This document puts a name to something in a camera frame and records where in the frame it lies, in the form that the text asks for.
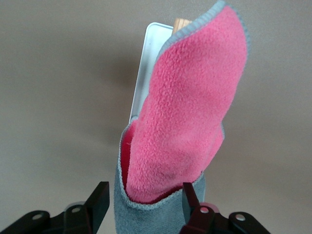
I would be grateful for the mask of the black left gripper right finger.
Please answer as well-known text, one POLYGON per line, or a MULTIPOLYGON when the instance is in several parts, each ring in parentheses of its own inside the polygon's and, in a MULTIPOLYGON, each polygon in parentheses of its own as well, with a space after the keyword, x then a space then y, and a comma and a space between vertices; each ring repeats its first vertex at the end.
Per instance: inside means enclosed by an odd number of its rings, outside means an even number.
POLYGON ((268 230, 251 214, 234 212, 225 218, 217 206, 199 202, 193 185, 183 184, 182 208, 185 225, 181 234, 267 234, 268 230))

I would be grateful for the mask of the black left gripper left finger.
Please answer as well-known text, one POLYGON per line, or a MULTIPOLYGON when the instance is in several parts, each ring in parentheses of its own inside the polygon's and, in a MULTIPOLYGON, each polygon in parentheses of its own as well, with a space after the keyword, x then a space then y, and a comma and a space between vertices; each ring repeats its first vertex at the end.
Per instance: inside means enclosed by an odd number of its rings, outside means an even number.
POLYGON ((2 234, 96 234, 109 209, 109 182, 102 181, 83 204, 72 205, 55 217, 36 210, 23 215, 2 234))

